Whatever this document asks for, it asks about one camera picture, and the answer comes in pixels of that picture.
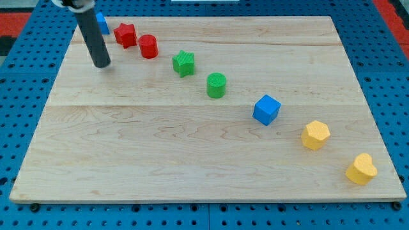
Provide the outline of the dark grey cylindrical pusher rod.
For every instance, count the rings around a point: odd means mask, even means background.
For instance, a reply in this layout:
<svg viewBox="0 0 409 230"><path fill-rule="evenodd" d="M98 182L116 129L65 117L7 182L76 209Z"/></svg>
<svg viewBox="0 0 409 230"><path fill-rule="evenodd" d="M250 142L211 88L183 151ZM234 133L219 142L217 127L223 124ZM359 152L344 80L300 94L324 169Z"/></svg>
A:
<svg viewBox="0 0 409 230"><path fill-rule="evenodd" d="M94 9L90 8L81 13L74 13L74 15L88 48L93 65L97 68L105 68L109 66L111 59Z"/></svg>

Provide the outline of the white rod mount collar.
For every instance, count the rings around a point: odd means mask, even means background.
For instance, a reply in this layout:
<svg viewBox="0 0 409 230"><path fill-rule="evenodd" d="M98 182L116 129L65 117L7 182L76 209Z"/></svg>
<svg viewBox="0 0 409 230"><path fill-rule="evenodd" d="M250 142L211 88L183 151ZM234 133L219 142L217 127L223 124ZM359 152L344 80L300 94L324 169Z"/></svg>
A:
<svg viewBox="0 0 409 230"><path fill-rule="evenodd" d="M84 13L95 7L95 0L52 0L60 8L68 8L73 13Z"/></svg>

